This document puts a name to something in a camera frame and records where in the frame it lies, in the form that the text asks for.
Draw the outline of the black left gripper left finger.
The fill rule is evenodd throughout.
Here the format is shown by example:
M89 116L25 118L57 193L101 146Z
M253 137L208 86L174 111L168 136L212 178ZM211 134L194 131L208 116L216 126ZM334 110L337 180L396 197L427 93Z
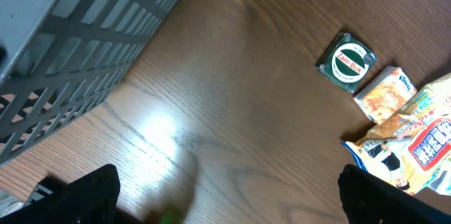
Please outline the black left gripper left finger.
M69 184L49 175L36 184L23 207L1 218L1 224L113 223L120 188L113 164Z

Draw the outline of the orange Kleenex tissue pack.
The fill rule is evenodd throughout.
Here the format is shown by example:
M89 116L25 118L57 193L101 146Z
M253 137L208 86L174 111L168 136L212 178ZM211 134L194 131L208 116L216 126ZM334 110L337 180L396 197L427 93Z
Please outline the orange Kleenex tissue pack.
M401 67L388 66L354 96L354 101L370 121L381 124L416 92L416 87Z

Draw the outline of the green Zam-Buk ointment box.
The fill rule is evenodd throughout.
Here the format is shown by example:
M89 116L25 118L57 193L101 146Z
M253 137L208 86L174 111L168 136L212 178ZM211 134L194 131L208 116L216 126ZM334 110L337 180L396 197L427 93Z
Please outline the green Zam-Buk ointment box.
M350 33L339 32L316 62L315 70L354 93L377 60L377 55Z

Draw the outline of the grey plastic mesh basket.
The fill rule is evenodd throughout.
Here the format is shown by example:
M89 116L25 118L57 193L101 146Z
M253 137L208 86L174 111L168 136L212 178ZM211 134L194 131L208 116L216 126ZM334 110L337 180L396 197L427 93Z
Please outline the grey plastic mesh basket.
M179 0L1 0L1 162L103 102Z

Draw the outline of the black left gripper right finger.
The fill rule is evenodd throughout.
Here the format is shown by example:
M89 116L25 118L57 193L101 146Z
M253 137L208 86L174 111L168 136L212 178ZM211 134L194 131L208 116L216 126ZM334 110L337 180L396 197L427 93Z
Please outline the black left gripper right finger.
M347 164L338 178L342 208L350 223L450 223L450 215Z

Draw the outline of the yellow snack chip bag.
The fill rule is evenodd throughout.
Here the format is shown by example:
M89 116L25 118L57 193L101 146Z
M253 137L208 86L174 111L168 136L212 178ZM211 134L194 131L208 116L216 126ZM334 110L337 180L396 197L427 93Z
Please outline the yellow snack chip bag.
M356 142L344 142L358 168L414 195L450 195L450 74L420 89Z

